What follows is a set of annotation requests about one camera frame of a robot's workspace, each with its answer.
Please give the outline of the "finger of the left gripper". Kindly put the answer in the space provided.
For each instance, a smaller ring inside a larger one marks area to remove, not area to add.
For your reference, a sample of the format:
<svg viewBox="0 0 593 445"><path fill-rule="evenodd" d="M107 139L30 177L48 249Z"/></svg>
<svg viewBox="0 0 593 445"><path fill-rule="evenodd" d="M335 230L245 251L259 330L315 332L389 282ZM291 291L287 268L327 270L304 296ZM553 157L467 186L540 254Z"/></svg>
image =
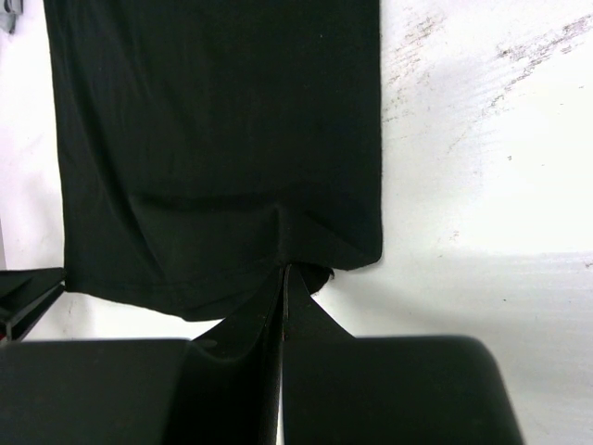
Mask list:
<svg viewBox="0 0 593 445"><path fill-rule="evenodd" d="M61 268L1 272L1 342L25 338L64 293Z"/></svg>

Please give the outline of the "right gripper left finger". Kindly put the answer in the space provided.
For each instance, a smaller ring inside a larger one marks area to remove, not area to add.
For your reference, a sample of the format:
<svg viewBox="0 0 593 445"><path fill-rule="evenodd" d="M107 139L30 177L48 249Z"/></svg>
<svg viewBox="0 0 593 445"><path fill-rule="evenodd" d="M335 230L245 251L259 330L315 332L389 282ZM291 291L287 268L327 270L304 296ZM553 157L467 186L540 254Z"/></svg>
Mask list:
<svg viewBox="0 0 593 445"><path fill-rule="evenodd" d="M5 444L272 444L284 273L194 340L1 351Z"/></svg>

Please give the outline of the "black tank top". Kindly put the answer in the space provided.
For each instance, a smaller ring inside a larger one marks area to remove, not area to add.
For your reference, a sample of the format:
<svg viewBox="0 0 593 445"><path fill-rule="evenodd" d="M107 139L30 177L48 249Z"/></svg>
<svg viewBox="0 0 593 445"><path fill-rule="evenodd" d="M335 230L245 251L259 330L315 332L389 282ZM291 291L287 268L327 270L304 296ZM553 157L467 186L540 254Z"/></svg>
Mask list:
<svg viewBox="0 0 593 445"><path fill-rule="evenodd" d="M47 1L70 293L223 319L380 260L376 1Z"/></svg>

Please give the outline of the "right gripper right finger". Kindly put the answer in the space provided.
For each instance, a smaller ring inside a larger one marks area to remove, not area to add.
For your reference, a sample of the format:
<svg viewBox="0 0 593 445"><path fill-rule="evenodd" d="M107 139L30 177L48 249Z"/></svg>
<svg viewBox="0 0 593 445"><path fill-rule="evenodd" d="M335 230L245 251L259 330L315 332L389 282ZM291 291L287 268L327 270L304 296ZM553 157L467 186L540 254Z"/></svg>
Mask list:
<svg viewBox="0 0 593 445"><path fill-rule="evenodd" d="M354 337L284 279L288 444L520 444L498 365L471 337Z"/></svg>

